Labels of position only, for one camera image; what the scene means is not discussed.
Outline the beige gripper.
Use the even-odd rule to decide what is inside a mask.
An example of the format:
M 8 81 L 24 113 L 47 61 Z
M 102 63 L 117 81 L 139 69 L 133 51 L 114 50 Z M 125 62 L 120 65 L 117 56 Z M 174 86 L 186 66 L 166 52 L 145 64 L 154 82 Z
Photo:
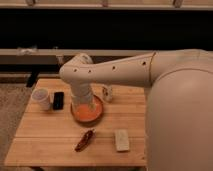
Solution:
M 70 88 L 72 92 L 72 107 L 74 110 L 77 110 L 81 105 L 85 105 L 91 111 L 95 109 L 94 94 L 90 84 L 73 83 L 70 85 Z

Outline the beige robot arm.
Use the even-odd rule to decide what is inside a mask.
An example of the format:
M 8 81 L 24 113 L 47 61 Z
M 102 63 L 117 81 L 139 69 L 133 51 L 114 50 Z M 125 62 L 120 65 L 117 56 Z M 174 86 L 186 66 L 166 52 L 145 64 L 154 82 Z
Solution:
M 99 64 L 78 54 L 60 77 L 75 102 L 91 100 L 92 83 L 147 88 L 147 170 L 213 171 L 213 52 L 158 51 Z

